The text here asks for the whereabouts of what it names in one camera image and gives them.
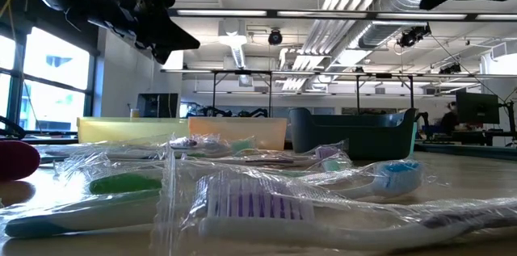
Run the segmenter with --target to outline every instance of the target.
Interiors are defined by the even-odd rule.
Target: blue toothbrush head
[[[372,189],[384,197],[404,195],[422,185],[422,173],[422,164],[416,161],[378,163]]]

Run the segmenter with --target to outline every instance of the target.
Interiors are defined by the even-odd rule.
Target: white toothbrush
[[[132,192],[87,200],[52,210],[51,214],[10,220],[9,237],[50,237],[99,229],[150,224],[156,215],[158,191]]]
[[[348,199],[360,199],[368,196],[393,198],[410,193],[422,185],[422,164],[415,161],[376,163],[373,181],[362,187],[356,187],[339,193]]]
[[[485,208],[436,213],[417,223],[388,229],[341,229],[317,223],[310,201],[272,195],[288,193],[277,182],[246,178],[208,184],[208,214],[201,237],[339,250],[394,250],[427,246],[477,229],[517,225],[515,210]]]

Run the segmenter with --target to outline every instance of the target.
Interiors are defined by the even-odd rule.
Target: purple bristles
[[[313,220],[310,201],[297,199],[285,186],[256,178],[217,180],[206,196],[208,216]]]

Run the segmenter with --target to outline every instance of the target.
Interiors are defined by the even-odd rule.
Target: person
[[[460,124],[458,121],[458,114],[456,109],[456,102],[449,103],[447,108],[450,112],[443,115],[440,126],[444,133],[447,135],[452,135],[452,131]]]

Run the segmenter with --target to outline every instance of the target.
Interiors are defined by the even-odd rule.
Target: toothbrush head
[[[378,163],[372,190],[387,198],[410,193],[422,185],[422,172],[422,164],[415,161]]]
[[[229,180],[228,184],[208,184],[208,217],[271,218],[314,220],[311,201],[288,197],[287,188],[275,188],[273,195],[263,179]]]

